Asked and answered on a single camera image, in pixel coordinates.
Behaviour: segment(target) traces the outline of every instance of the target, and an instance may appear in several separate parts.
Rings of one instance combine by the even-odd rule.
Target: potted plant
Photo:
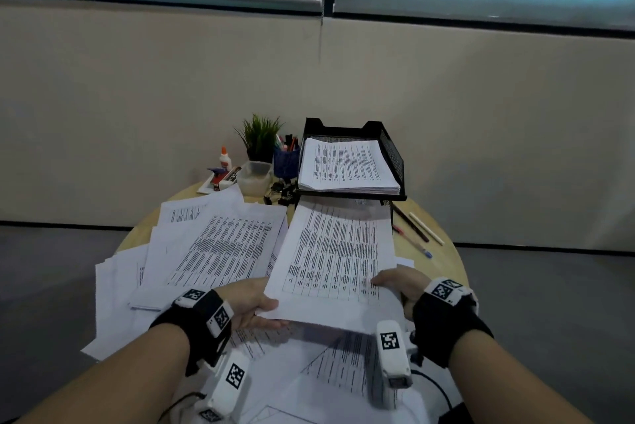
[[[274,158],[275,135],[282,128],[280,117],[271,118],[253,115],[251,121],[242,121],[242,130],[234,128],[244,146],[247,148],[247,157],[252,162],[271,163]]]

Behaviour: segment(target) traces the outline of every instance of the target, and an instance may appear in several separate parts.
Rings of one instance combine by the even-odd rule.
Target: white pencil
[[[430,236],[433,237],[434,240],[439,242],[441,245],[445,245],[445,242],[443,242],[443,240],[441,240],[436,233],[434,233],[432,230],[430,230],[428,228],[428,226],[425,223],[423,223],[419,219],[419,217],[417,217],[413,212],[410,212],[408,215],[410,215],[410,218],[413,219],[415,222],[417,222],[421,226],[421,228],[423,228],[426,232],[428,232],[430,234]]]

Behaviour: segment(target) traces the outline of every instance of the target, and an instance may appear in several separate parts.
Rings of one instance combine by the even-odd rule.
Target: black wrist strap
[[[494,335],[474,313],[474,301],[465,296],[452,306],[432,294],[424,293],[412,310],[414,343],[419,352],[440,367],[448,367],[449,356],[464,333],[477,329]]]
[[[182,298],[177,299],[171,307],[158,316],[150,328],[160,324],[173,324],[183,329],[190,343],[190,356],[186,368],[186,377],[189,377],[198,372],[197,362],[201,359],[205,360],[211,367],[217,364],[232,330],[229,319],[217,338],[214,338],[208,327],[208,320],[223,305],[222,299],[215,291],[207,292],[189,308],[178,305]]]

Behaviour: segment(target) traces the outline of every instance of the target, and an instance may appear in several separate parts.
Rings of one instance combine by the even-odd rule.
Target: black mesh tray
[[[361,128],[346,127],[326,127],[319,118],[307,118],[304,124],[304,133],[302,134],[302,149],[300,150],[300,165],[304,158],[304,142],[307,138],[322,140],[330,143],[337,141],[362,141],[377,140],[379,148],[382,150],[384,160],[388,163],[388,167],[397,183],[400,185],[399,195],[390,195],[386,193],[354,193],[343,191],[320,191],[320,190],[300,190],[297,189],[298,195],[311,196],[332,196],[335,198],[365,198],[368,200],[397,200],[403,202],[406,196],[406,188],[404,186],[404,169],[403,158],[395,147],[393,140],[388,135],[384,124],[381,122],[366,122]]]

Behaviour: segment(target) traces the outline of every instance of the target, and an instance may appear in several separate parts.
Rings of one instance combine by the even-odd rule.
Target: pencil
[[[429,242],[430,239],[425,236],[424,232],[422,232],[421,230],[419,230],[419,228],[417,227],[417,225],[415,225],[415,223],[408,218],[408,216],[402,212],[401,210],[399,210],[399,208],[397,207],[397,205],[393,204],[393,208],[395,209],[395,211],[397,212],[397,215],[399,215],[402,219],[404,219],[406,221],[406,223],[410,226],[410,228],[412,228],[415,232],[417,232],[417,235],[420,236],[421,238],[424,239],[424,242]]]
[[[428,258],[432,258],[433,255],[427,251],[423,245],[421,245],[420,243],[415,242],[412,238],[410,238],[409,236],[407,236],[403,230],[401,230],[401,228],[397,227],[395,224],[393,224],[393,229],[395,232],[397,232],[398,234],[400,234],[403,238],[405,238],[408,243],[410,243],[410,245],[412,245],[414,248],[416,248],[417,250],[419,250],[421,253],[423,253],[423,255],[425,255]]]
[[[417,217],[413,212],[410,212],[409,215],[415,220],[415,222],[421,225],[421,228],[423,228],[426,232],[428,232],[433,237],[434,240],[439,242],[441,245],[445,245],[445,242],[443,242],[443,240],[441,240],[436,233],[430,230],[428,226],[419,219],[419,217]]]

